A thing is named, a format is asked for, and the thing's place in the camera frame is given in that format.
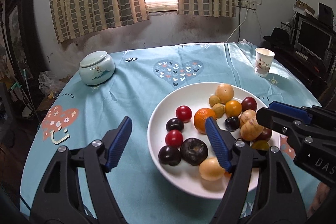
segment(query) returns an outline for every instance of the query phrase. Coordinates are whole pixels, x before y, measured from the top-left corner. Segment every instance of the dark plum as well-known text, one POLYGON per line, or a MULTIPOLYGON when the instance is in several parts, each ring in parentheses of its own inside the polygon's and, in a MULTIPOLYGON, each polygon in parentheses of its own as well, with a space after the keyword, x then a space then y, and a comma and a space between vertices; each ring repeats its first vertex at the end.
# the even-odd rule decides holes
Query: dark plum
POLYGON ((159 162, 161 164, 176 166, 181 162, 181 152, 173 146, 165 145, 159 151, 159 162))
POLYGON ((237 116, 227 118, 224 122, 224 125, 226 129, 229 130, 230 132, 235 131, 239 128, 240 125, 239 118, 237 116))
POLYGON ((172 118, 167 122, 166 129, 168 132, 173 129, 176 129, 179 132, 182 132, 184 129, 184 123, 178 118, 172 118))
POLYGON ((264 130, 261 132, 261 134, 254 140, 256 141, 269 141, 272 137, 272 130, 269 128, 264 128, 264 130))
POLYGON ((200 165, 209 154, 207 145, 196 138, 186 139, 180 148, 182 158, 193 166, 200 165))
POLYGON ((244 112, 245 110, 252 109, 257 111, 257 102, 253 97, 246 97, 241 103, 241 111, 244 112))

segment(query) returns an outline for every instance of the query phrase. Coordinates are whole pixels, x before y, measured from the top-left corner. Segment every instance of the cardboard box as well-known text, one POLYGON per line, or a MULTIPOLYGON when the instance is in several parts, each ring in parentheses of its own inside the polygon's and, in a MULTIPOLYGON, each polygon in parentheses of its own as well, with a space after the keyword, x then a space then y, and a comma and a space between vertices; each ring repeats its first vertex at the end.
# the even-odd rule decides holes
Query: cardboard box
POLYGON ((315 10, 314 10, 312 7, 310 7, 308 4, 306 4, 306 3, 304 3, 304 2, 302 2, 302 1, 300 1, 300 0, 297 0, 297 1, 296 1, 296 7, 297 7, 297 8, 300 7, 300 9, 303 9, 303 10, 308 10, 308 11, 311 12, 313 15, 315 15, 315 10))

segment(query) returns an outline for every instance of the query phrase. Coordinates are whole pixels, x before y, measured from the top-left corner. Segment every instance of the red cherry tomato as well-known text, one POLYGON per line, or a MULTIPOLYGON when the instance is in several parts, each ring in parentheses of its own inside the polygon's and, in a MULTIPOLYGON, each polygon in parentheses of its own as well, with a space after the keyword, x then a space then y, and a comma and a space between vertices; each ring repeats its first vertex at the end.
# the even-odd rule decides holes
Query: red cherry tomato
POLYGON ((250 97, 250 96, 246 97, 241 103, 241 111, 242 112, 244 112, 245 110, 248 110, 248 109, 257 111, 257 102, 256 102, 256 100, 254 100, 253 97, 250 97))
POLYGON ((176 109, 175 115, 182 122, 189 122, 193 114, 188 106, 179 106, 176 109))
POLYGON ((183 143, 183 135, 177 129, 169 131, 166 135, 166 145, 179 148, 183 143))

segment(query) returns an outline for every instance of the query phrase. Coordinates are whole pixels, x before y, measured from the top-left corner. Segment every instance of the pink heart print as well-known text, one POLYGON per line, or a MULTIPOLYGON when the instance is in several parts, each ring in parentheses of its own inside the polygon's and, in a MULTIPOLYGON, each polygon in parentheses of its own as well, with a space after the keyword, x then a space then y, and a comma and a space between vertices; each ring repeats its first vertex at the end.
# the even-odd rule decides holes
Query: pink heart print
POLYGON ((65 111, 62 106, 52 106, 48 111, 46 117, 42 121, 43 141, 50 137, 51 131, 66 130, 78 117, 79 110, 77 108, 69 108, 65 111))

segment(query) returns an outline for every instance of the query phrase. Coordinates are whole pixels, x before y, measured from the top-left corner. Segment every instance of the framed picture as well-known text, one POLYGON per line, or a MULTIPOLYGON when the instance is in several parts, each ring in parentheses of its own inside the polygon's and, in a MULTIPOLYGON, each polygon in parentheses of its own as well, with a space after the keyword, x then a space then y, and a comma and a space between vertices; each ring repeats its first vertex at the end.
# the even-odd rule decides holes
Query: framed picture
POLYGON ((38 93, 39 74, 47 68, 36 33, 33 0, 6 0, 5 27, 15 78, 26 88, 25 69, 31 92, 38 93))

